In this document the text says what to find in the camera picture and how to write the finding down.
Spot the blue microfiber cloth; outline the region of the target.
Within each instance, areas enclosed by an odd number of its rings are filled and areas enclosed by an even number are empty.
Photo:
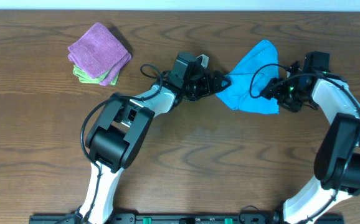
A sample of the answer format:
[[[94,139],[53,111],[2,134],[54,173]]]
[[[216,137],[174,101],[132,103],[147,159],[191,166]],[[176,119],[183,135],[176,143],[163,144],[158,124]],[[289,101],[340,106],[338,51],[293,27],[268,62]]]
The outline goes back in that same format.
[[[260,41],[226,75],[231,86],[216,94],[230,109],[248,113],[278,114],[277,100],[256,96],[272,78],[278,78],[278,52],[268,40]]]

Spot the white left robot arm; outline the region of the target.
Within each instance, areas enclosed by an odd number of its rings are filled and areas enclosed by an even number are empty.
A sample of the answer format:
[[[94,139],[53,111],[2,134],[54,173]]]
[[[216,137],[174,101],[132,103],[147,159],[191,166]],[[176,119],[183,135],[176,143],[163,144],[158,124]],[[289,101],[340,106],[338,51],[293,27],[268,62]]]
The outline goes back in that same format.
[[[151,88],[137,96],[112,94],[97,105],[84,124],[98,112],[98,118],[85,132],[80,131],[81,148],[90,161],[92,173],[84,203],[75,212],[74,223],[106,223],[113,213],[113,199],[122,172],[138,155],[153,119],[186,101],[220,93],[231,80],[218,70],[208,69],[209,58],[178,53],[173,68],[155,71]]]

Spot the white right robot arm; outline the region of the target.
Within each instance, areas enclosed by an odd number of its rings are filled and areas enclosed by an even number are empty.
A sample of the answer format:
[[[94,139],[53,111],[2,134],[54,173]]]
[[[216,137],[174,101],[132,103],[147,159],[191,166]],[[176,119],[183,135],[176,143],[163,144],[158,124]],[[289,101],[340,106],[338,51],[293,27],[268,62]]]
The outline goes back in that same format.
[[[329,122],[313,177],[280,204],[268,223],[344,223],[329,210],[360,195],[360,104],[347,80],[330,71],[329,59],[328,53],[310,52],[303,64],[285,67],[286,78],[272,78],[258,94],[293,113],[303,106],[321,109]]]

